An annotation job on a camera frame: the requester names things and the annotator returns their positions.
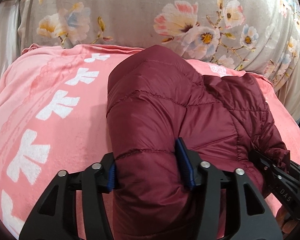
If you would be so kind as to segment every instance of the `maroon puffer jacket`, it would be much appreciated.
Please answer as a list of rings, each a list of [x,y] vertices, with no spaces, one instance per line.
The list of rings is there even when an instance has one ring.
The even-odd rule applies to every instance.
[[[114,192],[116,240],[185,240],[194,196],[183,187],[175,140],[217,168],[242,168],[261,192],[252,149],[287,170],[290,152],[256,80],[201,76],[185,60],[153,46],[120,63],[108,81],[107,122],[120,189]]]

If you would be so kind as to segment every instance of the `silver screw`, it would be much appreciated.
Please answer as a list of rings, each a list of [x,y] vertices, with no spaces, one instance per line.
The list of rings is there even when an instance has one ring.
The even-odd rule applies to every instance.
[[[101,163],[93,163],[93,164],[92,164],[92,168],[93,168],[94,170],[101,169],[101,167],[102,167]]]
[[[211,164],[208,163],[208,162],[201,162],[200,165],[201,165],[201,167],[203,167],[203,168],[209,168],[209,167],[211,166]]]
[[[58,172],[58,176],[59,177],[64,177],[64,176],[66,176],[67,175],[67,171],[65,171],[65,170],[62,170],[62,171],[59,171]]]
[[[236,169],[235,172],[236,172],[238,175],[243,175],[243,174],[244,174],[244,170],[243,170],[243,169]]]

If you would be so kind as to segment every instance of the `pink blanket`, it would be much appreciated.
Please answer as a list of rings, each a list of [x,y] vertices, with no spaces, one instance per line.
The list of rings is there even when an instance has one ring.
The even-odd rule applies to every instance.
[[[108,76],[139,51],[101,45],[65,50],[32,45],[5,72],[0,80],[0,218],[16,238],[59,170],[82,171],[111,152],[106,125]],[[188,62],[201,74],[245,73]],[[267,79],[254,76],[292,160],[300,163],[300,129]],[[273,196],[267,201],[276,213],[278,201]],[[112,196],[106,196],[105,202],[111,223]],[[79,236],[85,238],[81,210],[79,205]]]

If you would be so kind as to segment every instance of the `pink flower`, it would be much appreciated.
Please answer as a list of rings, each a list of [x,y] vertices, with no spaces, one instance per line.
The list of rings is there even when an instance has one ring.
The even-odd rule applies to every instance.
[[[154,30],[162,36],[183,36],[197,24],[198,3],[175,1],[167,4],[154,19]]]
[[[223,17],[226,24],[226,29],[242,25],[246,20],[243,15],[243,9],[237,0],[230,1],[223,9]]]

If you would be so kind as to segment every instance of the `yellow flower center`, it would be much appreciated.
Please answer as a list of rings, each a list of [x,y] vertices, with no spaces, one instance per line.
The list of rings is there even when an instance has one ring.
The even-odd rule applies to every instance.
[[[201,34],[201,40],[204,44],[210,44],[213,39],[213,35],[211,33]]]
[[[247,44],[251,44],[252,40],[249,36],[247,36],[245,39],[244,39],[244,42],[247,43]]]
[[[40,26],[41,29],[46,29],[48,32],[53,33],[56,26],[53,24],[50,24],[50,22],[45,21],[42,23],[42,25]]]
[[[74,10],[80,9],[80,7],[81,7],[81,4],[80,4],[80,3],[75,3],[75,4],[72,6],[71,10],[74,11]]]

